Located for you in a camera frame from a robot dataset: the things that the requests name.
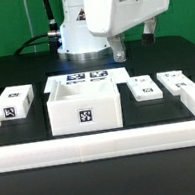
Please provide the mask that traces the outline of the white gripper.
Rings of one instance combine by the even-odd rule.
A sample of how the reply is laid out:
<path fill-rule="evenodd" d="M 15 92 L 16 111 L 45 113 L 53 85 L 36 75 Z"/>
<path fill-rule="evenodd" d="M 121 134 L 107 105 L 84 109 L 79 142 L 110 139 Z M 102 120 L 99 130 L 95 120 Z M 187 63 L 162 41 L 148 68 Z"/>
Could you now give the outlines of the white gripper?
<path fill-rule="evenodd" d="M 86 24 L 94 36 L 109 37 L 114 60 L 126 60 L 123 37 L 119 35 L 144 22 L 142 44 L 155 42 L 155 29 L 160 13 L 166 11 L 170 0 L 83 0 Z"/>

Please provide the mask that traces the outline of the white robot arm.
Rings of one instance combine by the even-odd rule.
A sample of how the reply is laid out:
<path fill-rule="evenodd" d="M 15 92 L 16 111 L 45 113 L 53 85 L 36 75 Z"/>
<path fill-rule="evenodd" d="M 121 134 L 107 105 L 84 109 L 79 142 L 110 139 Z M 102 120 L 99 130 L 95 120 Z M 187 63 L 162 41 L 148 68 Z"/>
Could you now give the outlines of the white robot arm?
<path fill-rule="evenodd" d="M 109 54 L 117 62 L 127 58 L 124 33 L 137 25 L 144 27 L 144 45 L 153 44 L 157 17 L 170 0 L 62 0 L 64 21 L 59 57 L 88 61 Z"/>

